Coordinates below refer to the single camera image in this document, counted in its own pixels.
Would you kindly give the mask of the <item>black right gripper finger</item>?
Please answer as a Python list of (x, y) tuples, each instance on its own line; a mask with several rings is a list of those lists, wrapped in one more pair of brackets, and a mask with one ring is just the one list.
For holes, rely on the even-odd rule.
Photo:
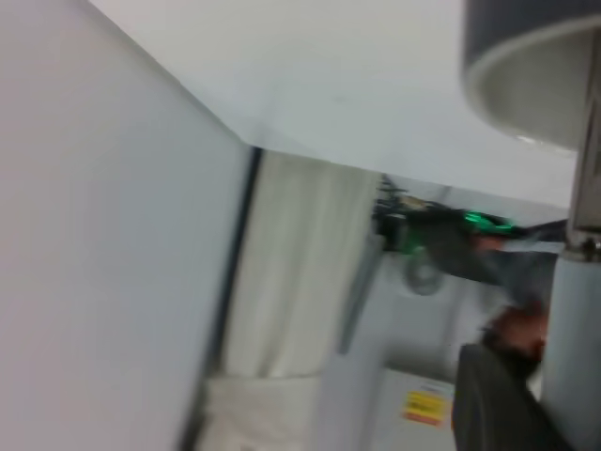
[(542, 348), (461, 348), (452, 409), (458, 450), (576, 450), (529, 387)]

